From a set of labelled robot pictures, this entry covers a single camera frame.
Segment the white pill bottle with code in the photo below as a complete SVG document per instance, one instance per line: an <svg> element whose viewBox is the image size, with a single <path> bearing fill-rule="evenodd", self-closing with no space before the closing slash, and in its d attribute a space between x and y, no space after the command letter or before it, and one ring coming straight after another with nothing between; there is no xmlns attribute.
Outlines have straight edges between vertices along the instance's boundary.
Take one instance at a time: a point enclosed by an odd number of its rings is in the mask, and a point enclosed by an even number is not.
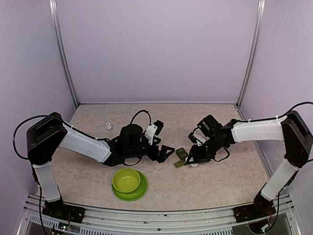
<svg viewBox="0 0 313 235"><path fill-rule="evenodd" d="M106 123L106 129L108 130L108 131L111 131L112 130L112 125L108 122L108 123Z"/></svg>

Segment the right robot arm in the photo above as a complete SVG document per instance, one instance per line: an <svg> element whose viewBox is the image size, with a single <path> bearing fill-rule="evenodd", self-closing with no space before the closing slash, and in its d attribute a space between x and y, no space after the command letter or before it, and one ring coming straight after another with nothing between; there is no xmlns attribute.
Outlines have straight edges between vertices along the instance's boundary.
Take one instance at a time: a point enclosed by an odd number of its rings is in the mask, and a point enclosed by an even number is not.
<svg viewBox="0 0 313 235"><path fill-rule="evenodd" d="M201 120L197 128L208 139L200 140L194 133L189 138L193 142L189 154L183 158L185 165L201 164L216 159L219 150L225 151L232 144L246 141L282 141L285 144L283 161L262 187L250 206L254 217L261 217L269 210L269 205L298 173L299 169L311 161L309 158L313 135L297 111L289 111L282 116L257 120L232 119L225 125L212 115Z"/></svg>

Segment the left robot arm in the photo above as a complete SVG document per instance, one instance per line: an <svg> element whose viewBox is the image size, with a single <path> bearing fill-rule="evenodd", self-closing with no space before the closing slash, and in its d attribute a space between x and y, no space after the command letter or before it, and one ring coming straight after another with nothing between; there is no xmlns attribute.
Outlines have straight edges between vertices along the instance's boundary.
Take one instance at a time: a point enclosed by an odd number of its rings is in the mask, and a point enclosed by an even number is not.
<svg viewBox="0 0 313 235"><path fill-rule="evenodd" d="M157 136L164 126L160 120L150 123L147 129L130 122L117 137L109 140L76 129L57 112L41 118L27 130L27 157L50 211L59 218L68 214L68 206L61 201L52 170L52 156L58 148L85 155L106 166L124 165L126 159L140 160L144 156L163 163L175 151L169 146L159 146Z"/></svg>

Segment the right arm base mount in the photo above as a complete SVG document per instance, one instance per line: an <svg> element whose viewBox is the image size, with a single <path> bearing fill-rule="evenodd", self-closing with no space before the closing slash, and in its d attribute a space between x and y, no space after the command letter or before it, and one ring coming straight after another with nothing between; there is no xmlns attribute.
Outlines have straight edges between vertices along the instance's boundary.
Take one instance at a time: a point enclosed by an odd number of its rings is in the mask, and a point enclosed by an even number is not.
<svg viewBox="0 0 313 235"><path fill-rule="evenodd" d="M268 206L267 208L258 208L254 204L248 204L244 206L238 206L233 209L234 216L237 223L246 222L262 217L269 216L270 214L275 214L275 206Z"/></svg>

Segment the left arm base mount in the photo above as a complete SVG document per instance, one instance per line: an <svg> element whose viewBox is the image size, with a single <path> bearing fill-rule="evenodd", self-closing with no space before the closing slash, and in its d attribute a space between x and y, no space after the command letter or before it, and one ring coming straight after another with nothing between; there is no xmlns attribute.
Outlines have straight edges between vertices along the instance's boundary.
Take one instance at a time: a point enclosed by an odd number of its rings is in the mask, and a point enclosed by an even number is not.
<svg viewBox="0 0 313 235"><path fill-rule="evenodd" d="M45 205L42 210L43 215L79 224L83 221L84 213L84 208L67 204Z"/></svg>

